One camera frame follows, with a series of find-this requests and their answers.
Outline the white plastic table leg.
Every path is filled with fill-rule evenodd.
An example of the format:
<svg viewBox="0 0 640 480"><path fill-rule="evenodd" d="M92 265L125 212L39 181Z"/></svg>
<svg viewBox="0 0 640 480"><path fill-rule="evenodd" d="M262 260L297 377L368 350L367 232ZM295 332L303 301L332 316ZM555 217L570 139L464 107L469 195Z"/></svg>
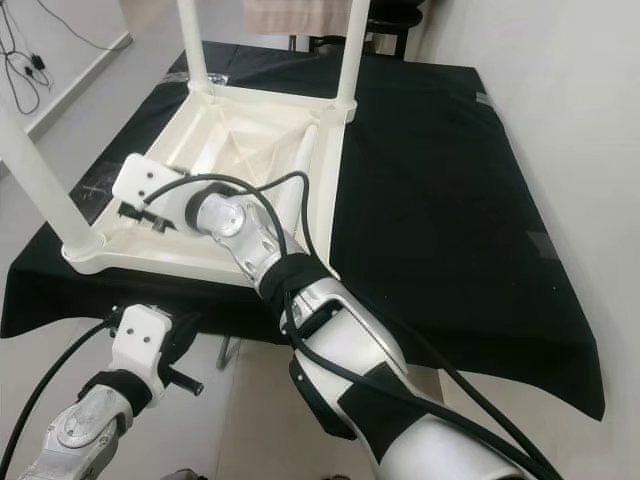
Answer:
<svg viewBox="0 0 640 480"><path fill-rule="evenodd" d="M352 0L349 5L349 18L340 78L335 92L335 108L352 118L356 109L355 91L358 83L358 70L364 55L364 42L371 0Z"/></svg>
<svg viewBox="0 0 640 480"><path fill-rule="evenodd" d="M175 0L175 4L177 4L180 32L182 32L184 55L186 55L189 73L189 91L211 96L214 83L210 81L206 69L204 41L201 38L195 0Z"/></svg>
<svg viewBox="0 0 640 480"><path fill-rule="evenodd" d="M311 124L302 133L300 142L297 143L296 151L294 151L291 170L285 175L285 179L293 179L301 177L310 169L312 155L314 155L314 147L317 140L317 128L319 125Z"/></svg>
<svg viewBox="0 0 640 480"><path fill-rule="evenodd" d="M0 160L61 241L61 255L81 274L100 273L106 239L91 228L35 142L12 115L0 113Z"/></svg>

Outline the white plastic table top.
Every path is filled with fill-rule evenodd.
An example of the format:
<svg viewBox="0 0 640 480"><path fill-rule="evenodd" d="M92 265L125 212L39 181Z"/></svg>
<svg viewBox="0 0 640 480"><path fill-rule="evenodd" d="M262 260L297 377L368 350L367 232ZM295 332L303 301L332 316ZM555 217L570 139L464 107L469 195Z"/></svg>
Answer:
<svg viewBox="0 0 640 480"><path fill-rule="evenodd" d="M308 188L288 180L265 197L278 212L285 233L305 242L310 230L316 256L330 261L337 202L340 156L346 127L355 118L335 108L334 99L248 88L212 87L212 95L187 93L159 137L141 152L180 174L223 174L262 186L283 177L308 125L317 124L317 140ZM228 285L251 284L232 253L209 236L198 236L172 221L160 234L123 218L111 200L91 228L104 234L106 268L183 276Z"/></svg>

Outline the beige cloth covered table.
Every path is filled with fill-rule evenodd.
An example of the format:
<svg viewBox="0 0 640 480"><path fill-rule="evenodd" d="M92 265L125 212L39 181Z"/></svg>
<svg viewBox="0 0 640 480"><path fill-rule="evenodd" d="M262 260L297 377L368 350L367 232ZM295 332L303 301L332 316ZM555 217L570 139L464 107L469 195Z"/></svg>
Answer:
<svg viewBox="0 0 640 480"><path fill-rule="evenodd" d="M352 0L243 0L252 35L346 35Z"/></svg>

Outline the black tablecloth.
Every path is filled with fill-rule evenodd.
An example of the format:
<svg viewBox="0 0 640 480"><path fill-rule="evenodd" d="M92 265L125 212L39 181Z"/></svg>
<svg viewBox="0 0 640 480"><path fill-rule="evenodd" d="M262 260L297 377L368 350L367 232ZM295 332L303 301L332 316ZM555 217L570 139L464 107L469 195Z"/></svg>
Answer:
<svg viewBox="0 0 640 480"><path fill-rule="evenodd" d="M204 55L230 86L337 88L334 56L211 41ZM527 237L547 227L497 110L477 104L477 91L486 92L471 67L362 60L328 264L366 307L410 324L454 369L521 381L602 421L588 316L562 262L541 259ZM95 163L141 154L186 95L186 84L157 83ZM132 303L200 314L201 333L285 343L251 289L119 269L81 275L47 224L10 265L0 337Z"/></svg>

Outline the black round stool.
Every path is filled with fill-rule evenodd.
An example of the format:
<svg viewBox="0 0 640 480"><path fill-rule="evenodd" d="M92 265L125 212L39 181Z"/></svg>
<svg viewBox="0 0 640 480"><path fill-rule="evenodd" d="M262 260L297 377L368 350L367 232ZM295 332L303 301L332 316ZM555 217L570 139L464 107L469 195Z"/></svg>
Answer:
<svg viewBox="0 0 640 480"><path fill-rule="evenodd" d="M311 36L307 40L307 52L328 54L335 47L344 45L349 23L349 6L352 0L338 0L340 15L337 19L335 35ZM412 28L420 26L424 20L421 5L425 0L369 0L367 24L365 28L364 52L381 58L406 60L408 40ZM378 38L390 37L394 40L392 52L378 50Z"/></svg>

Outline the metal table frame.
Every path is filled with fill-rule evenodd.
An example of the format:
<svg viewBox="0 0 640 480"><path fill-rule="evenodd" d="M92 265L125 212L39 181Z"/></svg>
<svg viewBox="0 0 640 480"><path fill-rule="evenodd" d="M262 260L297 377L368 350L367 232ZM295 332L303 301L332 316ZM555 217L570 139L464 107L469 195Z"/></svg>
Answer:
<svg viewBox="0 0 640 480"><path fill-rule="evenodd" d="M230 361L236 357L239 347L241 347L241 339L232 337L232 335L225 335L225 337L221 339L216 369L219 371L227 369Z"/></svg>

